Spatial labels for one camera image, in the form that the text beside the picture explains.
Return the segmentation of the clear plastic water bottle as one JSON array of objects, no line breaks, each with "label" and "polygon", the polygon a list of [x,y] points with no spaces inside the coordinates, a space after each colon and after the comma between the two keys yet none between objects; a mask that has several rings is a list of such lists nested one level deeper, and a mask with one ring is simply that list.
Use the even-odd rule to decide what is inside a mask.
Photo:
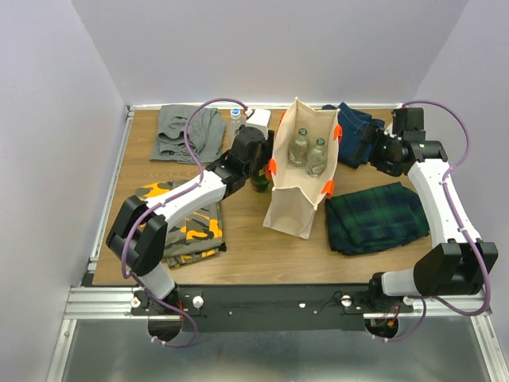
[{"label": "clear plastic water bottle", "polygon": [[228,145],[232,147],[235,136],[239,132],[239,128],[245,123],[243,110],[240,108],[232,108],[230,111],[230,118],[226,124],[226,132],[228,138]]}]

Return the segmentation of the beige canvas tote bag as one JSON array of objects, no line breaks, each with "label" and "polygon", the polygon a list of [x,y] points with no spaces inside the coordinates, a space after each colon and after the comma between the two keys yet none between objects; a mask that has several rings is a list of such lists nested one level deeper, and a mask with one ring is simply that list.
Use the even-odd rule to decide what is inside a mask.
[{"label": "beige canvas tote bag", "polygon": [[[309,238],[319,204],[334,191],[333,178],[343,134],[337,113],[336,109],[316,110],[295,99],[282,116],[267,167],[273,188],[264,227]],[[290,164],[290,144],[301,129],[307,131],[312,144],[319,138],[324,140],[324,171],[318,175],[307,174],[305,169]]]}]

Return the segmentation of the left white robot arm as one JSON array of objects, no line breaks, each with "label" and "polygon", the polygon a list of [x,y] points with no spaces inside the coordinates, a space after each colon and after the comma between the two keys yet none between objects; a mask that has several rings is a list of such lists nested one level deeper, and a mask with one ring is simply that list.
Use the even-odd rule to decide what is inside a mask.
[{"label": "left white robot arm", "polygon": [[127,198],[106,238],[121,260],[124,276],[134,277],[149,290],[149,304],[159,314],[176,305],[176,282],[163,267],[167,232],[194,212],[219,202],[245,186],[272,157],[274,132],[241,127],[231,149],[205,170],[162,195],[144,201]]}]

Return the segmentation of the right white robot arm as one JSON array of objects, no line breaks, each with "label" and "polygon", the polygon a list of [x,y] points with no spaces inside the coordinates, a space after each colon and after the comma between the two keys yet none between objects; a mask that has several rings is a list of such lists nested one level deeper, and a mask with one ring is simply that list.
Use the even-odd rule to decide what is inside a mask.
[{"label": "right white robot arm", "polygon": [[368,161],[379,171],[398,177],[405,174],[414,186],[429,224],[432,249],[404,271],[374,275],[376,285],[366,292],[367,305],[382,312],[403,296],[473,295],[486,291],[486,275],[498,258],[494,243],[473,227],[453,185],[443,144],[428,140],[424,111],[400,107],[392,111],[389,133],[370,123],[352,157],[360,158],[367,146]]}]

